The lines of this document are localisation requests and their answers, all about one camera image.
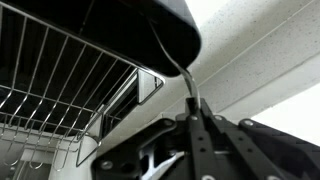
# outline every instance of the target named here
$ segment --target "curved metal hook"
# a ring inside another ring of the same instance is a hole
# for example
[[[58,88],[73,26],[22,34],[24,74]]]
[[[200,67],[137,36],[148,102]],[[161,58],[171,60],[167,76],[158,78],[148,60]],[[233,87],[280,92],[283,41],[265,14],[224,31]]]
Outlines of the curved metal hook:
[[[81,164],[83,164],[83,162],[85,162],[87,159],[89,159],[89,157],[91,157],[92,154],[95,153],[95,152],[99,149],[99,147],[101,146],[101,144],[102,144],[101,141],[97,142],[97,143],[98,143],[98,144],[97,144],[97,147],[94,148],[94,150],[92,150],[92,151],[90,152],[90,154],[89,154],[87,157],[85,157],[85,158],[79,163],[83,139],[82,139],[82,141],[80,142],[79,151],[78,151],[78,155],[77,155],[76,167],[79,167]]]
[[[6,165],[6,166],[14,166],[14,165],[17,164],[17,163],[19,162],[19,160],[20,160],[20,159],[19,159],[19,156],[18,156],[18,158],[17,158],[14,162],[12,162],[12,163],[8,163],[8,162],[7,162],[8,153],[9,153],[9,151],[10,151],[10,149],[11,149],[11,147],[12,147],[12,145],[13,145],[13,143],[14,143],[17,135],[18,135],[18,129],[19,129],[19,127],[20,127],[20,122],[21,122],[21,118],[19,118],[19,121],[18,121],[18,124],[17,124],[17,128],[16,128],[16,131],[15,131],[15,134],[14,134],[14,136],[13,136],[11,142],[10,142],[10,146],[9,146],[9,148],[7,149],[7,152],[6,152],[6,154],[4,155],[4,158],[3,158],[3,164]]]
[[[34,146],[34,149],[33,149],[33,152],[32,152],[32,156],[31,156],[31,158],[30,158],[29,167],[32,168],[32,169],[39,169],[39,168],[42,166],[42,164],[43,164],[43,162],[41,162],[38,166],[33,166],[33,165],[32,165],[32,160],[33,160],[34,154],[36,153],[36,150],[37,150],[37,148],[38,148],[40,139],[41,139],[41,137],[42,137],[42,133],[43,133],[43,131],[40,133],[40,135],[39,135],[39,137],[38,137],[38,141],[37,141],[36,145]]]
[[[53,167],[54,170],[56,170],[56,171],[61,171],[61,170],[64,168],[64,166],[66,165],[66,161],[67,161],[67,158],[68,158],[68,154],[69,154],[69,150],[70,150],[71,144],[73,143],[73,141],[75,140],[76,137],[77,137],[77,135],[74,136],[74,137],[72,138],[72,140],[70,141],[70,143],[69,143],[69,146],[68,146],[68,149],[67,149],[67,152],[66,152],[66,156],[65,156],[65,158],[64,158],[64,160],[63,160],[62,167],[56,168],[56,166],[55,166],[56,163],[55,163],[55,162],[56,162],[56,159],[57,159],[57,156],[58,156],[58,153],[59,153],[59,148],[60,148],[60,145],[61,145],[61,142],[62,142],[62,139],[63,139],[63,138],[60,139],[58,148],[57,148],[56,152],[54,153],[53,162],[52,162],[52,167]]]

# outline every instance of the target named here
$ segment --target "dish drying rack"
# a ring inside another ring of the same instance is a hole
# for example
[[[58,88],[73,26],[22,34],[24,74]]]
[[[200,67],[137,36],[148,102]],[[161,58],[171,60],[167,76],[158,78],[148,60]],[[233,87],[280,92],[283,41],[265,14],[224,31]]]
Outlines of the dish drying rack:
[[[19,37],[16,37],[19,40],[17,41],[18,46],[17,52],[15,53],[14,65],[12,66],[11,64],[13,71],[8,71],[9,75],[5,77],[7,78],[6,80],[10,79],[10,84],[0,84],[0,90],[5,94],[3,99],[0,99],[0,122],[2,122],[2,127],[0,127],[0,139],[10,143],[7,153],[10,152],[11,148],[15,146],[15,144],[22,145],[20,156],[25,149],[31,150],[32,156],[29,166],[33,169],[39,169],[43,164],[43,162],[41,162],[35,165],[33,162],[34,155],[38,151],[42,151],[45,154],[53,151],[55,152],[52,165],[57,171],[64,168],[69,153],[77,153],[76,166],[78,167],[97,151],[101,145],[102,137],[95,139],[97,141],[97,147],[91,153],[82,160],[79,158],[84,136],[88,134],[88,130],[98,120],[104,119],[105,116],[121,120],[121,118],[106,114],[105,110],[114,97],[118,95],[120,90],[117,89],[121,89],[123,84],[125,84],[125,82],[123,82],[123,77],[137,74],[137,69],[140,69],[147,71],[160,81],[163,80],[161,76],[145,69],[144,67],[132,64],[121,56],[89,43],[76,35],[68,33],[65,30],[44,22],[6,3],[0,2],[0,12],[2,18],[0,20],[0,30],[4,30],[2,24],[4,22],[4,12],[7,12],[10,16],[15,15],[19,17],[19,22],[21,22],[19,27]],[[42,30],[40,31],[41,33],[39,33],[41,34],[41,36],[39,35],[41,40],[39,43],[35,42],[35,44],[39,44],[40,46],[37,48],[37,55],[34,56],[32,61],[33,63],[31,64],[33,67],[31,68],[32,73],[30,73],[31,78],[28,80],[29,83],[27,86],[23,86],[21,88],[19,87],[18,82],[18,76],[21,76],[21,74],[19,74],[19,68],[21,69],[21,67],[25,66],[22,54],[23,49],[26,46],[25,41],[28,34],[32,33],[29,31],[30,24],[36,24],[41,27]],[[44,58],[44,54],[45,51],[50,48],[48,44],[55,41],[52,36],[50,37],[52,34],[58,34],[60,38],[59,42],[61,43],[58,43],[59,47],[57,49],[59,53],[57,56],[52,58],[54,60],[49,62],[48,59],[45,59],[48,56]],[[74,55],[72,63],[70,59],[63,58],[66,52],[70,50],[70,46],[72,46],[71,49],[78,49],[77,55]],[[92,63],[89,63],[90,66],[86,66],[85,70],[79,69],[79,64],[85,61],[83,57],[88,51],[93,52],[93,54],[95,54],[95,58],[89,58]],[[116,80],[112,81],[111,88],[107,92],[101,92],[101,87],[108,83],[110,76],[117,71],[117,69],[114,68],[116,68],[118,64],[121,64],[122,68],[125,67],[123,68],[124,71],[117,76]],[[102,65],[107,67],[103,72],[101,71]],[[63,66],[69,67],[67,70],[68,73],[63,74],[63,76],[61,76],[61,74],[58,75],[59,68],[61,69]],[[46,76],[47,80],[45,86],[35,88],[34,86],[38,86],[36,81],[41,79],[41,73],[44,67],[46,67],[45,71],[47,73],[49,72],[49,76]],[[83,78],[80,78],[80,80],[76,79],[74,75],[75,73],[79,74],[79,71],[83,74]],[[83,99],[82,91],[89,86],[88,84],[90,84],[93,78],[97,77],[96,74],[99,75],[99,78],[96,79],[97,84],[95,84],[93,89],[91,88],[88,90],[90,93],[87,93],[86,98]],[[64,96],[67,89],[72,87],[69,84],[77,84],[76,87],[78,89],[76,89],[75,93],[72,94],[73,96],[68,99]],[[162,87],[162,84],[163,83],[161,83],[161,85],[158,86],[140,104],[144,103],[156,91],[158,91]],[[50,95],[50,93],[55,94],[52,93],[52,89],[58,91],[58,93],[56,93],[57,96],[53,97],[53,95]],[[92,102],[92,99],[98,96],[97,94],[100,97],[98,98],[99,101],[95,100]],[[19,99],[19,102],[17,103],[14,101],[13,104],[16,105],[14,107],[9,107],[10,104],[12,104],[12,99],[17,98]],[[31,100],[36,103],[33,104],[31,108],[27,108],[27,106],[30,105],[29,101]],[[69,145],[63,148],[60,146],[61,143],[68,143]],[[74,144],[79,144],[79,147],[74,148]],[[55,160],[59,152],[65,153],[64,162],[61,167],[55,167]],[[6,156],[3,163],[7,166],[14,166],[20,160],[16,159],[9,162]]]

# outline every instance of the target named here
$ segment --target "metal wire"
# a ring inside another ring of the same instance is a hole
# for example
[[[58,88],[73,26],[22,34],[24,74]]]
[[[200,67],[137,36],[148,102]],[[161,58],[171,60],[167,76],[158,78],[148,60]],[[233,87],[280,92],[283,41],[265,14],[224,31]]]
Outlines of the metal wire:
[[[88,18],[87,16],[89,16],[89,14],[90,14],[90,8],[88,9],[88,14],[86,15],[86,19]],[[35,154],[37,152],[41,152],[41,151],[43,151],[45,153],[45,155],[49,152],[52,152],[52,151],[55,152],[54,158],[53,158],[53,167],[57,171],[64,168],[64,166],[66,164],[67,157],[70,153],[78,153],[76,166],[77,167],[80,166],[85,160],[87,160],[92,154],[94,154],[94,152],[96,152],[97,149],[101,145],[101,139],[98,138],[96,140],[97,141],[96,148],[94,148],[92,152],[90,152],[83,160],[80,161],[80,153],[81,153],[82,143],[83,143],[83,139],[84,139],[85,134],[93,126],[93,124],[95,124],[99,119],[101,119],[101,117],[107,115],[107,114],[104,114],[106,108],[108,108],[108,106],[111,105],[111,103],[112,103],[111,101],[113,100],[113,98],[117,97],[118,96],[117,93],[120,92],[119,90],[115,91],[115,88],[119,87],[119,86],[120,86],[120,88],[123,87],[120,84],[120,82],[121,82],[121,80],[124,79],[124,77],[126,75],[128,75],[129,71],[131,69],[133,69],[132,67],[142,69],[145,72],[147,72],[151,75],[154,75],[155,77],[160,79],[162,82],[164,82],[164,79],[161,76],[159,76],[158,74],[154,73],[153,71],[150,71],[150,70],[144,68],[143,66],[133,64],[133,63],[129,62],[128,60],[126,60],[126,59],[124,59],[114,53],[111,53],[103,48],[100,48],[100,47],[92,44],[92,43],[89,43],[89,42],[79,38],[78,36],[75,36],[71,33],[68,33],[64,30],[61,30],[54,25],[51,25],[51,24],[46,23],[42,20],[39,20],[38,18],[35,18],[34,16],[31,16],[28,13],[25,13],[24,11],[21,11],[15,7],[12,7],[11,5],[8,5],[8,4],[0,1],[0,9],[2,11],[7,10],[7,11],[14,12],[14,13],[19,14],[20,16],[23,17],[23,24],[22,24],[22,28],[21,28],[20,37],[18,40],[19,44],[17,47],[17,53],[16,53],[15,64],[14,64],[14,68],[13,68],[12,80],[10,79],[10,85],[8,85],[8,86],[6,86],[4,84],[0,84],[1,89],[6,89],[8,91],[5,98],[2,100],[2,102],[0,102],[0,116],[2,116],[2,119],[0,122],[3,122],[3,125],[0,127],[2,129],[0,131],[1,132],[0,140],[10,143],[10,145],[7,149],[7,152],[5,154],[5,158],[3,159],[3,163],[5,165],[8,165],[8,166],[15,165],[17,162],[19,162],[19,160],[20,160],[19,158],[22,156],[24,149],[31,149],[32,153],[31,153],[29,166],[33,169],[39,169],[42,166],[42,164],[44,163],[44,162],[40,162],[39,164],[34,163]],[[28,83],[27,90],[25,91],[25,90],[19,89],[19,87],[17,86],[17,84],[19,82],[19,80],[17,80],[17,78],[19,76],[19,68],[21,68],[20,65],[25,63],[25,62],[23,62],[21,57],[23,55],[22,50],[23,50],[24,46],[26,45],[25,36],[28,33],[27,26],[29,25],[29,22],[31,22],[31,21],[36,22],[36,23],[40,24],[41,26],[44,26],[45,32],[44,32],[43,36],[41,36],[42,39],[40,41],[39,52],[37,52],[38,54],[35,57],[35,60],[34,60],[35,64],[32,69],[32,72],[31,72],[31,78]],[[2,21],[0,21],[0,23],[1,23],[0,24],[0,35],[1,35]],[[64,40],[63,40],[62,46],[61,47],[59,46],[59,53],[58,53],[58,56],[56,57],[56,59],[54,60],[52,67],[49,67],[49,69],[48,69],[49,78],[48,78],[46,84],[44,85],[45,86],[44,91],[42,93],[37,94],[37,93],[32,92],[33,91],[32,89],[34,88],[34,86],[36,84],[35,83],[36,79],[41,76],[41,74],[39,73],[40,69],[41,69],[40,64],[44,62],[44,60],[42,60],[43,54],[45,52],[46,46],[49,44],[48,43],[49,34],[53,33],[53,32],[63,35]],[[58,67],[62,66],[61,65],[62,61],[64,61],[64,59],[62,57],[66,53],[65,52],[67,49],[66,47],[68,46],[68,44],[70,44],[71,41],[76,41],[77,43],[80,43],[80,45],[81,45],[80,53],[77,55],[77,57],[75,59],[76,61],[70,66],[71,70],[66,75],[66,79],[62,80],[63,85],[61,84],[62,88],[57,93],[57,98],[52,98],[52,97],[50,98],[50,97],[48,97],[48,94],[50,94],[50,93],[48,93],[48,91],[51,88],[55,88],[55,87],[52,87],[54,84],[52,82],[54,81],[54,77],[56,77],[56,74],[59,72],[57,70]],[[79,84],[80,85],[79,88],[76,89],[76,93],[72,97],[71,102],[64,102],[66,100],[63,100],[62,97],[63,97],[66,89],[68,88],[70,82],[73,81],[73,79],[72,79],[73,75],[75,74],[75,72],[79,71],[79,69],[77,69],[77,68],[79,67],[79,64],[80,64],[81,58],[83,57],[83,54],[85,53],[85,51],[88,48],[97,51],[99,53],[98,57],[93,62],[93,65],[88,67],[88,68],[90,68],[90,70],[88,72],[86,72],[86,74],[84,74],[84,80]],[[102,73],[103,75],[101,76],[100,81],[97,83],[97,85],[95,85],[94,88],[92,88],[93,90],[90,92],[88,97],[86,97],[86,99],[84,100],[85,101],[84,104],[81,104],[81,105],[75,104],[75,102],[79,98],[81,92],[83,91],[83,89],[85,89],[86,84],[88,84],[90,77],[93,76],[94,72],[98,71],[98,67],[99,67],[98,63],[101,61],[102,57],[104,57],[104,56],[112,57],[112,59],[113,59],[112,65],[109,68],[106,68],[105,72]],[[102,85],[104,83],[106,83],[106,80],[110,77],[110,74],[113,72],[112,70],[114,69],[115,65],[119,61],[124,62],[126,64],[129,64],[129,66],[124,70],[123,73],[119,74],[120,77],[117,79],[117,81],[115,83],[112,84],[112,87],[108,90],[108,92],[106,92],[105,94],[102,94],[103,98],[99,99],[99,102],[97,102],[97,105],[95,105],[94,107],[88,108],[87,106],[89,105],[90,101],[98,93],[99,89],[102,88]],[[16,94],[22,95],[23,98],[21,100],[19,100],[19,102],[18,102],[19,104],[17,105],[17,107],[15,107],[13,112],[8,112],[6,110],[6,108],[4,108],[4,107],[9,104],[10,99],[11,98],[13,99]],[[108,100],[107,103],[105,103],[107,98],[110,96],[111,96],[111,99]],[[35,107],[33,109],[31,109],[29,115],[21,115],[21,114],[23,114],[22,113],[22,111],[24,110],[23,107],[27,105],[26,102],[29,99],[36,99]],[[49,109],[47,110],[47,112],[45,112],[45,115],[43,116],[44,118],[39,119],[39,117],[36,114],[40,111],[41,106],[43,104],[45,104],[44,102],[50,102],[52,104],[49,106]],[[56,109],[58,109],[57,108],[58,105],[63,105],[63,107],[65,107],[65,109],[63,109],[63,111],[62,111],[61,118],[59,118],[57,123],[49,122],[50,119],[53,117],[54,111]],[[68,119],[69,122],[71,121],[71,125],[65,125],[64,122],[67,118],[67,115],[71,113],[71,110],[72,110],[72,112],[74,112],[74,110],[76,110],[76,112],[77,112],[76,117],[74,119]],[[88,119],[88,123],[83,128],[77,128],[76,125],[77,125],[81,115],[84,114],[85,112],[90,113],[92,115],[91,116],[92,119]],[[107,115],[108,117],[112,118],[112,122],[111,122],[112,124],[113,124],[114,120],[119,120],[119,121],[122,120],[121,118],[117,117],[119,113],[117,113],[115,116]],[[54,128],[52,133],[46,132],[46,129],[48,129],[50,127]],[[59,135],[59,134],[57,134],[58,130],[63,130],[64,133],[62,135]],[[68,136],[71,134],[71,132],[75,132],[76,135],[74,135],[72,138],[68,138]],[[63,147],[62,144],[64,144],[64,143],[68,144],[67,147]],[[77,143],[79,143],[79,147],[72,146],[73,144],[77,144]],[[12,162],[9,162],[8,157],[11,152],[11,149],[13,148],[13,146],[15,146],[15,144],[22,146],[21,151],[19,152],[17,159],[14,159]],[[57,156],[61,152],[65,153],[65,157],[62,162],[62,166],[57,167],[56,166]]]
[[[201,103],[200,103],[200,93],[198,90],[198,87],[192,77],[192,75],[190,74],[190,72],[187,69],[183,69],[171,56],[170,54],[167,52],[166,48],[163,46],[158,33],[156,31],[156,29],[154,28],[154,25],[152,24],[151,21],[149,21],[149,25],[153,31],[154,36],[156,37],[156,40],[158,41],[158,44],[160,46],[160,48],[162,49],[163,53],[166,55],[166,57],[169,59],[169,61],[178,69],[178,71],[182,74],[189,93],[191,95],[191,97],[193,97],[195,99],[195,108],[196,109],[201,109]]]

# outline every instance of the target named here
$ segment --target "metal rod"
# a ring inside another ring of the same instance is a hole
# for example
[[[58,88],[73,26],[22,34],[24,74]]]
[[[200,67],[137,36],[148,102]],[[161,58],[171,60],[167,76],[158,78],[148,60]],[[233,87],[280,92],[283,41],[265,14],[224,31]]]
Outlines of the metal rod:
[[[11,142],[11,140],[8,140],[8,139],[1,139],[2,141],[6,141],[6,142]],[[14,141],[14,142],[12,142],[13,144],[20,144],[20,145],[23,145],[24,144],[24,142],[19,142],[19,141]],[[25,149],[31,149],[31,150],[33,150],[33,148],[28,148],[28,147],[34,147],[35,146],[35,144],[34,143],[26,143],[26,146],[25,146]],[[50,146],[50,147],[47,147],[47,146],[44,146],[44,145],[38,145],[38,148],[37,148],[37,151],[44,151],[45,152],[45,150],[41,150],[41,149],[46,149],[46,148],[48,148],[48,149],[52,149],[52,150],[50,150],[50,151],[55,151],[55,150],[57,150],[57,147],[53,147],[53,146]],[[67,151],[66,149],[61,149],[61,148],[59,148],[59,151]],[[75,149],[75,150],[70,150],[70,152],[77,152],[78,151],[78,149]]]
[[[102,100],[100,101],[100,103],[98,104],[98,106],[96,107],[96,109],[94,110],[94,112],[97,112],[99,107],[102,105],[103,101],[108,97],[108,95],[111,93],[111,91],[115,88],[115,86],[120,82],[120,80],[123,78],[123,76],[129,71],[130,66],[124,71],[124,73],[122,73],[122,75],[120,76],[120,78],[117,80],[117,82],[110,88],[110,90],[108,91],[108,93],[102,98]]]
[[[12,116],[12,114],[10,113],[4,113],[4,112],[0,112],[0,114],[3,114],[3,115],[8,115],[8,116]],[[26,117],[22,117],[22,116],[16,116],[17,118],[21,118],[22,120],[27,120],[28,118]],[[41,120],[38,120],[38,119],[31,119],[32,121],[35,121],[37,123],[43,123],[43,121]],[[47,122],[48,125],[51,125],[51,126],[57,126],[57,124],[54,124],[54,123],[50,123],[50,122]],[[61,128],[65,128],[65,129],[69,129],[70,127],[68,126],[64,126],[64,125],[61,125],[60,126]],[[79,128],[73,128],[73,130],[75,131],[83,131],[82,129],[79,129]]]
[[[82,90],[83,86],[85,85],[85,83],[86,83],[87,80],[89,79],[92,71],[94,70],[94,68],[96,67],[96,65],[98,64],[98,62],[100,61],[102,55],[103,55],[103,53],[101,52],[100,55],[99,55],[99,57],[98,57],[98,59],[96,60],[96,62],[95,62],[94,65],[92,66],[90,72],[87,74],[85,80],[82,82],[82,84],[81,84],[80,88],[78,89],[76,95],[73,97],[73,99],[72,99],[72,101],[71,101],[70,104],[73,104],[73,102],[74,102],[74,101],[76,100],[76,98],[78,97],[80,91]],[[64,118],[66,117],[66,115],[68,114],[69,110],[70,110],[70,106],[68,106],[68,108],[67,108],[66,111],[64,112],[64,115],[63,115],[63,117],[60,119],[60,122],[63,121],[63,119],[64,119]]]
[[[13,115],[11,116],[11,118],[10,118],[10,120],[9,120],[9,126],[11,126],[11,123],[12,123],[13,118],[16,116],[16,114],[19,112],[20,108],[23,106],[23,104],[26,102],[26,100],[27,100],[28,97],[29,97],[29,93],[30,93],[30,91],[31,91],[31,89],[32,89],[33,81],[34,81],[34,78],[35,78],[35,76],[36,76],[36,74],[37,74],[37,70],[38,70],[39,63],[40,63],[40,61],[41,61],[43,48],[44,48],[44,45],[46,44],[48,31],[49,31],[49,28],[47,27],[47,28],[46,28],[46,32],[45,32],[44,37],[43,37],[43,40],[42,40],[41,49],[40,49],[39,56],[38,56],[38,59],[37,59],[37,62],[36,62],[36,66],[35,66],[35,68],[34,68],[34,70],[33,70],[33,74],[32,74],[32,77],[31,77],[30,84],[29,84],[28,92],[27,92],[27,94],[25,95],[25,97],[23,98],[23,100],[22,100],[22,102],[20,103],[19,107],[16,109],[16,111],[15,111],[15,112],[13,113]]]
[[[17,163],[19,162],[19,157],[18,157],[14,162],[8,163],[8,162],[7,162],[7,157],[8,157],[9,151],[11,150],[11,147],[12,147],[12,145],[13,145],[13,142],[15,142],[15,140],[16,140],[16,138],[17,138],[18,129],[19,129],[19,127],[20,127],[20,122],[21,122],[21,118],[19,118],[19,121],[18,121],[18,124],[17,124],[17,128],[16,128],[16,132],[15,132],[15,134],[14,134],[12,140],[11,140],[10,146],[9,146],[9,148],[7,149],[7,152],[5,153],[4,158],[3,158],[3,164],[6,165],[6,166],[13,166],[13,165],[15,165],[15,164],[17,164]]]
[[[126,69],[126,71],[121,75],[121,77],[118,79],[118,81],[111,87],[111,89],[109,90],[109,92],[102,98],[101,102],[99,103],[99,105],[96,107],[95,111],[97,112],[97,109],[101,106],[101,104],[103,103],[103,101],[105,100],[105,98],[107,98],[107,96],[111,93],[111,91],[114,89],[114,87],[119,83],[119,81],[122,79],[122,77],[126,74],[126,72],[130,69],[130,66]],[[101,113],[103,114],[104,111],[106,110],[107,105],[104,106],[99,112],[97,113]],[[91,126],[97,121],[99,116],[96,116],[89,124],[86,125],[84,131],[81,133],[81,135],[77,138],[82,139],[83,136],[88,132],[88,130],[91,128]]]
[[[106,77],[109,75],[110,71],[112,70],[112,68],[114,67],[114,65],[118,62],[118,60],[115,60],[113,62],[113,64],[111,65],[111,67],[109,68],[109,70],[107,71],[107,73],[103,76],[102,80],[99,82],[99,84],[97,85],[97,87],[94,89],[94,91],[91,93],[91,95],[89,96],[89,98],[87,99],[87,101],[84,103],[84,105],[82,106],[83,108],[89,103],[89,101],[91,100],[91,98],[93,97],[93,95],[96,93],[96,91],[98,90],[98,88],[101,86],[101,84],[104,82],[104,80],[106,79]],[[68,133],[66,134],[66,136],[69,135],[69,133],[71,132],[72,128],[76,125],[76,123],[79,120],[79,117],[82,113],[82,109],[79,111],[76,119],[73,121],[73,124],[71,126],[71,128],[69,129]],[[59,125],[62,123],[63,120],[61,120],[57,126],[57,128],[59,127]]]
[[[92,68],[91,68],[91,70],[90,70],[89,74],[87,74],[87,76],[86,76],[86,78],[85,78],[84,82],[82,83],[81,87],[78,89],[78,92],[77,92],[77,93],[76,93],[76,95],[73,97],[73,100],[72,100],[72,102],[71,102],[70,104],[72,104],[72,103],[76,100],[76,98],[78,97],[78,94],[80,93],[81,89],[83,88],[83,86],[84,86],[84,85],[85,85],[85,83],[87,82],[88,78],[90,77],[90,75],[91,75],[92,71],[94,70],[94,68],[96,67],[96,65],[98,64],[98,62],[100,61],[100,59],[101,59],[102,55],[103,55],[103,53],[100,53],[100,55],[99,55],[98,59],[96,60],[96,62],[95,62],[95,63],[94,63],[94,65],[92,66]],[[66,111],[65,111],[65,113],[64,113],[64,115],[63,115],[63,117],[60,119],[59,124],[61,124],[61,123],[62,123],[62,121],[63,121],[63,120],[64,120],[64,118],[66,117],[67,113],[69,112],[69,109],[70,109],[70,106],[68,106],[68,108],[66,109]],[[57,125],[57,127],[56,127],[56,128],[55,128],[55,130],[54,130],[54,132],[52,133],[52,135],[51,135],[51,137],[50,137],[50,139],[49,139],[49,141],[48,141],[47,146],[49,146],[49,145],[50,145],[51,140],[52,140],[52,137],[53,137],[53,135],[56,133],[56,131],[58,130],[58,128],[59,128],[59,125]]]
[[[16,66],[14,68],[14,73],[13,73],[11,90],[10,90],[9,94],[7,95],[7,97],[0,104],[0,109],[2,108],[2,106],[6,103],[6,101],[12,95],[12,92],[13,92],[13,89],[14,89],[14,86],[15,86],[15,83],[16,83],[16,78],[17,78],[17,73],[18,73],[18,68],[19,68],[20,55],[21,55],[22,45],[23,45],[23,41],[24,41],[24,35],[25,35],[25,32],[26,32],[27,20],[28,20],[27,17],[24,17],[23,27],[22,27],[22,32],[21,32],[21,38],[20,38],[20,44],[19,44],[19,49],[18,49],[18,54],[17,54],[17,59],[16,59]]]
[[[0,87],[3,88],[3,89],[9,89],[9,90],[11,89],[11,88],[9,88],[9,87],[7,87],[7,86],[3,86],[3,85],[1,85],[1,84],[0,84]],[[22,94],[27,94],[27,92],[22,91],[22,90],[19,90],[19,89],[13,89],[13,91],[19,92],[19,93],[22,93]],[[55,102],[55,101],[56,101],[55,99],[51,99],[51,98],[47,98],[47,97],[42,97],[42,96],[39,96],[39,95],[33,94],[33,93],[29,93],[29,96],[33,96],[33,97],[37,97],[37,98],[43,98],[44,100],[51,101],[51,102]],[[70,105],[69,103],[65,103],[65,102],[62,102],[62,101],[59,101],[58,103],[59,103],[59,104],[66,105],[66,106]],[[70,106],[73,107],[73,108],[81,109],[80,106],[75,106],[75,105],[70,105]],[[84,110],[86,110],[86,111],[88,111],[88,112],[91,112],[91,113],[94,113],[94,111],[91,110],[91,109],[84,108]]]
[[[76,63],[73,65],[72,70],[71,70],[71,72],[69,73],[69,76],[68,76],[66,82],[64,83],[63,88],[61,89],[61,92],[60,92],[60,94],[59,94],[56,102],[55,102],[54,105],[52,106],[51,111],[49,112],[49,114],[47,115],[47,117],[46,117],[45,120],[43,121],[43,124],[42,124],[41,127],[39,128],[39,132],[44,130],[44,129],[43,129],[44,123],[46,123],[46,122],[48,121],[48,119],[49,119],[49,117],[51,116],[52,112],[53,112],[54,109],[56,108],[56,106],[57,106],[57,104],[58,104],[58,101],[60,100],[60,98],[61,98],[61,96],[62,96],[62,94],[63,94],[63,92],[64,92],[64,90],[65,90],[65,88],[66,88],[66,86],[67,86],[67,84],[69,83],[69,80],[70,80],[71,76],[73,75],[73,72],[74,72],[75,68],[77,67],[77,65],[78,65],[78,63],[79,63],[79,61],[80,61],[80,59],[81,59],[81,57],[82,57],[82,54],[83,54],[83,52],[84,52],[85,49],[86,49],[86,45],[83,46],[83,48],[82,48],[82,50],[81,50],[81,52],[80,52],[80,54],[79,54],[79,56],[78,56],[78,58],[77,58],[77,60],[76,60]]]
[[[66,36],[66,38],[65,38],[65,40],[64,40],[64,42],[63,42],[62,48],[61,48],[61,50],[60,50],[59,56],[58,56],[58,58],[57,58],[57,61],[56,61],[55,65],[54,65],[54,67],[53,67],[53,70],[52,70],[52,72],[51,72],[51,75],[50,75],[50,78],[49,78],[49,80],[48,80],[47,86],[46,86],[46,88],[45,88],[45,90],[44,90],[44,93],[43,93],[43,95],[42,95],[42,98],[41,98],[38,106],[36,107],[36,109],[32,112],[31,116],[29,117],[26,125],[24,126],[24,129],[27,129],[27,126],[28,126],[28,124],[29,124],[29,122],[30,122],[30,119],[33,118],[33,116],[34,116],[35,113],[38,111],[39,107],[41,106],[41,104],[42,104],[42,102],[43,102],[43,100],[44,100],[43,97],[45,97],[45,96],[47,95],[49,86],[50,86],[50,84],[51,84],[52,78],[53,78],[53,76],[54,76],[54,74],[55,74],[55,72],[56,72],[56,69],[57,69],[57,67],[58,67],[58,64],[59,64],[59,62],[60,62],[62,53],[63,53],[63,51],[64,51],[64,49],[65,49],[65,47],[66,47],[66,45],[67,45],[68,39],[69,39],[69,37]]]

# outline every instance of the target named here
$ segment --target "screw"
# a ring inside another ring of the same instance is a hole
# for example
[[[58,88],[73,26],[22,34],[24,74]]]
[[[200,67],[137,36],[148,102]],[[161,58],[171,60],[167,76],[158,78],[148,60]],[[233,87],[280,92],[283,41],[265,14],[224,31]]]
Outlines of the screw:
[[[215,180],[215,178],[210,175],[204,175],[202,176],[201,180]]]
[[[219,120],[219,121],[222,120],[222,117],[221,117],[221,116],[214,116],[214,118],[216,118],[216,120]]]
[[[244,123],[248,126],[253,126],[253,122],[249,120],[245,120]]]
[[[271,175],[271,176],[268,176],[268,177],[267,177],[267,180],[281,180],[281,179],[278,178],[277,176]]]
[[[101,163],[101,169],[103,170],[109,170],[112,168],[112,166],[113,166],[113,163],[111,161],[105,161]]]
[[[191,120],[193,120],[193,121],[198,120],[198,117],[197,117],[197,116],[194,116],[194,115],[189,116],[189,118],[190,118]]]
[[[172,126],[173,122],[172,121],[169,121],[169,120],[164,120],[164,124],[166,126]]]

